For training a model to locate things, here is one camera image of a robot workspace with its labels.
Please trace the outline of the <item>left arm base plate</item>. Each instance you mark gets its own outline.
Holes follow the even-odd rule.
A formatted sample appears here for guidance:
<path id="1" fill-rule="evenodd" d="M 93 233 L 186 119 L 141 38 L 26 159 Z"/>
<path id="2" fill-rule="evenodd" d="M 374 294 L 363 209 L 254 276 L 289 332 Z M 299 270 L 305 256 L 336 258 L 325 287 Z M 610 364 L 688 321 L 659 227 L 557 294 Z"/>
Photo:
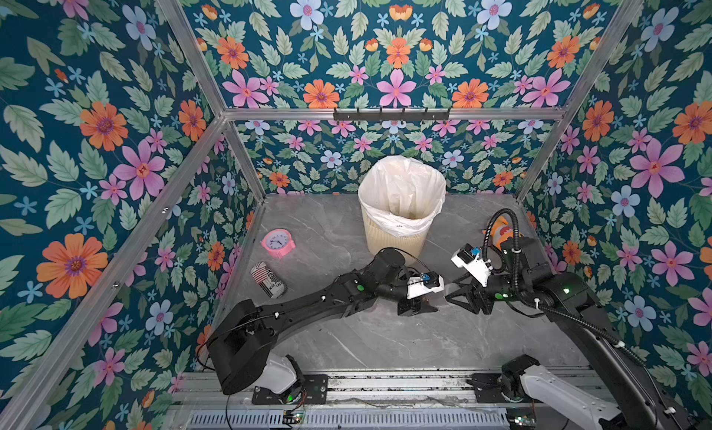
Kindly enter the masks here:
<path id="1" fill-rule="evenodd" d="M 268 388 L 255 387 L 251 403 L 253 405 L 323 405 L 329 387 L 326 374 L 306 374 L 282 393 L 274 393 Z"/>

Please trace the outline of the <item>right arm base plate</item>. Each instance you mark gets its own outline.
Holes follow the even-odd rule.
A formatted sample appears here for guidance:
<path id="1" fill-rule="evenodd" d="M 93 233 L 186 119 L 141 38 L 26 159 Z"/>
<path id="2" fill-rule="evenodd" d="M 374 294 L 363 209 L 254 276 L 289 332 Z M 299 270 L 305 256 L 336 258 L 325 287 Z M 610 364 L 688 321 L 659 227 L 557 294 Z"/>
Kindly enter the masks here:
<path id="1" fill-rule="evenodd" d="M 471 374 L 467 385 L 473 387 L 478 402 L 523 403 L 539 402 L 525 393 L 521 383 L 512 376 L 500 372 L 476 372 Z"/>

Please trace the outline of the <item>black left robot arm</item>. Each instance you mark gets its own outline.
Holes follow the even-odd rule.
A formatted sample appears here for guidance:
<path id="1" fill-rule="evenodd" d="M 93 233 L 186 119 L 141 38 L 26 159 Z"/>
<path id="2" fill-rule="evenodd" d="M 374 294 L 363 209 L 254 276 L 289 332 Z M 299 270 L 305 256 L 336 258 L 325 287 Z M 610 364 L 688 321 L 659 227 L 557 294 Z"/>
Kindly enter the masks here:
<path id="1" fill-rule="evenodd" d="M 400 249 L 387 247 L 360 270 L 343 273 L 327 287 L 301 298 L 263 306 L 249 299 L 237 303 L 205 348 L 226 396 L 251 385 L 290 395 L 300 381 L 300 371 L 289 357 L 270 357 L 281 340 L 315 322 L 366 311 L 379 299 L 395 302 L 398 315 L 436 312 L 424 297 L 444 287 L 437 272 L 419 272 L 406 265 Z"/>

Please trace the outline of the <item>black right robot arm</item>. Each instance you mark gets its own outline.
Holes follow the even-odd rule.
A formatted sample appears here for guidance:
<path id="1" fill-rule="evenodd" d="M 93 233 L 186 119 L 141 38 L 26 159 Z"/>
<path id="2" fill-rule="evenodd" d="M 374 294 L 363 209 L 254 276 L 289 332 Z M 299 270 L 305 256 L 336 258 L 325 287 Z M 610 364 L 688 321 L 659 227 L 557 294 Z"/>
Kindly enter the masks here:
<path id="1" fill-rule="evenodd" d="M 534 358 L 519 356 L 502 367 L 506 398 L 540 401 L 583 429 L 708 429 L 678 404 L 628 347 L 582 279 L 554 271 L 530 238 L 500 246 L 466 244 L 452 262 L 465 275 L 447 300 L 472 313 L 490 314 L 497 302 L 518 301 L 555 324 L 580 350 L 613 400 L 605 401 L 564 381 Z"/>

